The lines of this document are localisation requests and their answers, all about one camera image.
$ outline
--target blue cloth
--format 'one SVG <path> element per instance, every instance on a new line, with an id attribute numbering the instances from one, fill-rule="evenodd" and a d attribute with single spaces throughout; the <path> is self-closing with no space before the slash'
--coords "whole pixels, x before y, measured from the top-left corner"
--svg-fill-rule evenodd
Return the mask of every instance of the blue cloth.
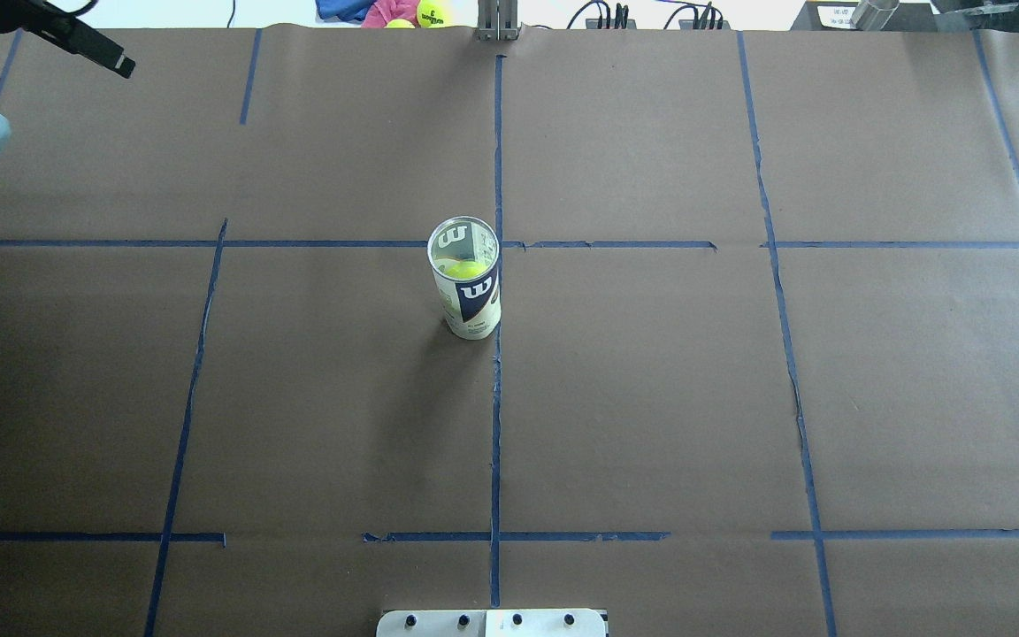
<path id="1" fill-rule="evenodd" d="M 322 19 L 335 16 L 344 21 L 364 20 L 373 0 L 316 0 L 317 15 Z"/>

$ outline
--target table surface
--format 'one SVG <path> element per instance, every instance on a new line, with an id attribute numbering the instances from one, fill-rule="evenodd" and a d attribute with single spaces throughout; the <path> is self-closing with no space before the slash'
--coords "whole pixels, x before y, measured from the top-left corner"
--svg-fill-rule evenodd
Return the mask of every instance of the table surface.
<path id="1" fill-rule="evenodd" d="M 0 37 L 0 634 L 1019 634 L 1019 36 L 121 44 Z"/>

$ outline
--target metal bracket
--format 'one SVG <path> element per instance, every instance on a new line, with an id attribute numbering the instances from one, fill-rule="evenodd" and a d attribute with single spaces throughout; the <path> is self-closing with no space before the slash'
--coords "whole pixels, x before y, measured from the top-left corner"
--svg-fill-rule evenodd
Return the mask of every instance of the metal bracket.
<path id="1" fill-rule="evenodd" d="M 478 0 L 478 40 L 518 40 L 518 0 Z"/>
<path id="2" fill-rule="evenodd" d="M 590 608 L 390 612 L 376 637 L 607 637 L 607 612 Z"/>

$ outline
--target wilson logo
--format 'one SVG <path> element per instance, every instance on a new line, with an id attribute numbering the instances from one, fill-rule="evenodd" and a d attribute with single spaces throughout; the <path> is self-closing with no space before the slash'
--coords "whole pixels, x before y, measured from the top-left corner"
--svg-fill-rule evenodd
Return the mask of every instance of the wilson logo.
<path id="1" fill-rule="evenodd" d="M 450 244 L 464 241 L 464 238 L 466 238 L 466 226 L 455 225 L 453 228 L 447 228 L 445 232 L 439 234 L 438 244 L 440 249 L 445 249 Z"/>
<path id="2" fill-rule="evenodd" d="M 490 291 L 490 286 L 493 286 L 493 277 L 488 277 L 485 281 L 478 283 L 477 285 L 471 285 L 469 287 L 459 287 L 462 294 L 466 296 L 467 299 L 477 299 L 480 296 L 485 295 Z"/>

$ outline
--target cable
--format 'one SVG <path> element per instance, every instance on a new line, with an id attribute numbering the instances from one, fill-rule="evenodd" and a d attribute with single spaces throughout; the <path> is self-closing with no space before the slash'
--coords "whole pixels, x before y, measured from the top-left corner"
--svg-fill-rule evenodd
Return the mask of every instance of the cable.
<path id="1" fill-rule="evenodd" d="M 662 30 L 667 31 L 667 29 L 671 29 L 671 23 L 675 21 L 675 16 L 687 9 L 692 9 L 692 11 L 694 11 L 694 23 L 697 23 L 697 21 L 699 21 L 699 5 L 683 4 L 682 7 L 675 9 L 675 13 L 672 13 L 672 15 L 667 17 L 667 23 L 662 24 Z"/>
<path id="2" fill-rule="evenodd" d="M 66 17 L 81 17 L 81 16 L 84 16 L 85 13 L 93 11 L 93 7 L 97 7 L 97 3 L 100 3 L 100 1 L 101 0 L 89 0 L 89 2 L 86 3 L 84 7 L 82 7 L 81 9 L 74 9 L 73 11 L 67 11 L 67 10 L 61 9 L 59 7 L 53 7 L 53 4 L 50 4 L 50 5 L 54 9 L 57 9 L 57 12 L 59 12 L 61 16 L 66 16 Z"/>
<path id="3" fill-rule="evenodd" d="M 680 8 L 675 9 L 675 13 L 672 13 L 672 15 L 667 17 L 667 23 L 662 24 L 663 31 L 671 29 L 671 22 L 675 20 L 675 16 L 679 15 L 681 11 L 685 11 L 687 9 L 694 11 L 694 20 L 691 22 L 692 30 L 720 29 L 720 23 L 725 20 L 725 16 L 722 15 L 722 12 L 720 12 L 720 9 L 714 7 L 712 4 L 683 3 L 681 0 L 659 1 L 660 3 L 682 4 Z M 699 15 L 699 9 L 702 9 L 702 15 Z"/>
<path id="4" fill-rule="evenodd" d="M 591 7 L 592 4 L 595 4 L 595 9 L 597 9 L 597 11 L 600 12 L 600 20 L 597 23 L 597 29 L 603 29 L 603 24 L 605 24 L 605 21 L 607 23 L 610 23 L 611 22 L 611 7 L 609 7 L 609 5 L 607 5 L 607 3 L 605 3 L 605 1 L 603 1 L 603 0 L 587 0 L 587 3 L 584 3 L 583 7 L 577 9 L 577 12 L 575 12 L 573 14 L 572 19 L 569 20 L 569 25 L 567 25 L 566 29 L 572 29 L 574 26 L 574 24 L 577 23 L 577 17 L 580 16 L 581 13 L 584 12 L 584 9 L 587 9 L 587 8 Z M 603 11 L 607 12 L 606 19 L 603 16 Z"/>

